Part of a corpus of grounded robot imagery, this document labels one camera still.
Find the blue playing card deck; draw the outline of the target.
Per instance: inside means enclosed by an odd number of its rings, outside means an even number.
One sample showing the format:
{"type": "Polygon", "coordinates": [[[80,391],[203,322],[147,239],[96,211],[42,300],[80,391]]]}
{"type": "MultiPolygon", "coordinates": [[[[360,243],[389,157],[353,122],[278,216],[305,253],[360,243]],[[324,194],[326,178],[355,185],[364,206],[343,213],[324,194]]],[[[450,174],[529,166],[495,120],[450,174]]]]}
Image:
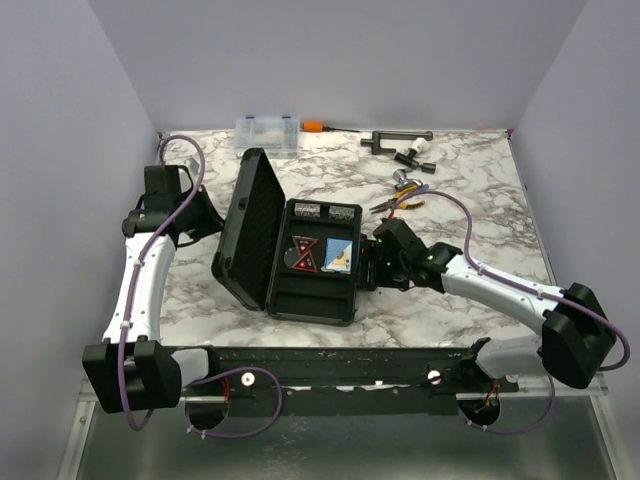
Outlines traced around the blue playing card deck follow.
{"type": "Polygon", "coordinates": [[[349,275],[353,266],[352,250],[353,242],[351,240],[328,238],[321,270],[349,275]]]}

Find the green blue poker chip stack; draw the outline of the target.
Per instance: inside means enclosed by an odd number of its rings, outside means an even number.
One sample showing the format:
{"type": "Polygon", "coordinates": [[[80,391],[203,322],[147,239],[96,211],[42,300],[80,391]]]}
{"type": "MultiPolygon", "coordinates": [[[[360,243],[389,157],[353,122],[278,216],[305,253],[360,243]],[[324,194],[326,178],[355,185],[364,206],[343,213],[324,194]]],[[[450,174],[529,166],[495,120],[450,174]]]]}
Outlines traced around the green blue poker chip stack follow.
{"type": "Polygon", "coordinates": [[[329,218],[331,220],[353,221],[355,209],[353,207],[331,205],[329,207],[329,218]]]}

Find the red triangle all-in button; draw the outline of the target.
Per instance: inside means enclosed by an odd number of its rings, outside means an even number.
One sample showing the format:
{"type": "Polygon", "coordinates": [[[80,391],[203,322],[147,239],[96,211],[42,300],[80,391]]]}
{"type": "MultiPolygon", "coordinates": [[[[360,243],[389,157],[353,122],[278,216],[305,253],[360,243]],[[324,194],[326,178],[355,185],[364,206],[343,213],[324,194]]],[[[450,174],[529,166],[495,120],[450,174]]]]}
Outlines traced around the red triangle all-in button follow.
{"type": "Polygon", "coordinates": [[[314,258],[311,252],[307,252],[305,255],[297,259],[293,263],[291,268],[294,270],[303,271],[303,272],[310,272],[310,273],[317,272],[316,263],[314,261],[314,258]]]}
{"type": "Polygon", "coordinates": [[[293,239],[296,251],[300,256],[303,256],[304,254],[306,254],[318,242],[317,239],[314,239],[311,237],[305,237],[305,236],[293,236],[292,239],[293,239]]]}

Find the black foam lined carry case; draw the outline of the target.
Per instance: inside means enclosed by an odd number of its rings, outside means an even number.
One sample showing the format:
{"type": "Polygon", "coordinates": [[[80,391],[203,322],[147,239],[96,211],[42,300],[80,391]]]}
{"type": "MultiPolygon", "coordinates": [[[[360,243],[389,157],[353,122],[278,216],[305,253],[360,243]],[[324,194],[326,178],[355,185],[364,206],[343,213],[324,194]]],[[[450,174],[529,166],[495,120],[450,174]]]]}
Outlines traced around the black foam lined carry case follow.
{"type": "Polygon", "coordinates": [[[347,326],[354,321],[358,275],[361,271],[361,206],[289,199],[261,148],[245,151],[228,215],[211,265],[214,278],[245,308],[269,316],[324,325],[347,326]],[[295,202],[321,205],[320,218],[293,214],[295,202]],[[331,220],[331,205],[353,207],[353,221],[331,220]],[[295,247],[292,237],[317,239],[310,249],[317,272],[287,268],[283,254],[295,247]],[[328,238],[353,242],[349,275],[323,272],[328,238]]]}

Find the clear round dealer button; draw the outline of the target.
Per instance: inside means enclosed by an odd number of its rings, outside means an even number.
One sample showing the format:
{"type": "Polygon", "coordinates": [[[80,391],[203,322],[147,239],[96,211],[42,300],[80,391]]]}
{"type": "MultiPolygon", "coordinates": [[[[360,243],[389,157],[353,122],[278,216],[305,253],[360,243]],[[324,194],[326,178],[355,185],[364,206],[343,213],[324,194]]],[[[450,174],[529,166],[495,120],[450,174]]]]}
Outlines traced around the clear round dealer button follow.
{"type": "Polygon", "coordinates": [[[283,254],[283,263],[287,268],[294,268],[299,261],[299,254],[295,247],[289,247],[283,254]]]}

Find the orange blue poker chip stack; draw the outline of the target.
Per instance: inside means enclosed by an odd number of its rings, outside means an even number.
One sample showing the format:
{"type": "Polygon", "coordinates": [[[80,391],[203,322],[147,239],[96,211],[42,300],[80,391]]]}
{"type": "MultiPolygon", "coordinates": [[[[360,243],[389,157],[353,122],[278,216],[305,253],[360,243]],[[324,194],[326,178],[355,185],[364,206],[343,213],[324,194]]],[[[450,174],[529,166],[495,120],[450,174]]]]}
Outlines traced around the orange blue poker chip stack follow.
{"type": "Polygon", "coordinates": [[[293,214],[301,218],[320,218],[321,205],[317,203],[295,202],[293,214]]]}

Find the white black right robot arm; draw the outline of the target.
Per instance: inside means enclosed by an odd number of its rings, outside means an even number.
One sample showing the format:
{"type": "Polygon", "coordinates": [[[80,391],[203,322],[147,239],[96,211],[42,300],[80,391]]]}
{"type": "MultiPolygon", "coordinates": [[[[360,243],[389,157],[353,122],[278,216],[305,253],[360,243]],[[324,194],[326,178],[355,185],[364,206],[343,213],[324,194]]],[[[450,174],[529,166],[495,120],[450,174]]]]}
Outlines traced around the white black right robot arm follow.
{"type": "Polygon", "coordinates": [[[383,221],[374,231],[379,287],[427,288],[478,302],[530,329],[528,336],[482,339],[469,350],[460,379],[480,392],[508,375],[548,375],[585,389],[618,336],[594,292],[579,283],[563,289],[525,281],[488,269],[463,250],[437,242],[426,246],[401,219],[383,221]]]}

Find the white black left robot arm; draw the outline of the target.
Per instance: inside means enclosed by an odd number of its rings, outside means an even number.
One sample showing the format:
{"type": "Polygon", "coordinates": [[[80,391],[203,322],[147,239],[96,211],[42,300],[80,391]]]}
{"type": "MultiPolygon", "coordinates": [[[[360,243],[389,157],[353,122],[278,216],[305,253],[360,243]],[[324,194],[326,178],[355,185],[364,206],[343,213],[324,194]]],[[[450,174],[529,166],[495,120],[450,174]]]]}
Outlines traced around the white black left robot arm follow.
{"type": "Polygon", "coordinates": [[[160,314],[180,237],[190,243],[219,233],[224,221],[185,166],[144,170],[145,191],[122,222],[125,269],[111,321],[82,365],[108,414],[171,408],[189,385],[201,395],[222,380],[210,347],[165,347],[160,314]]]}

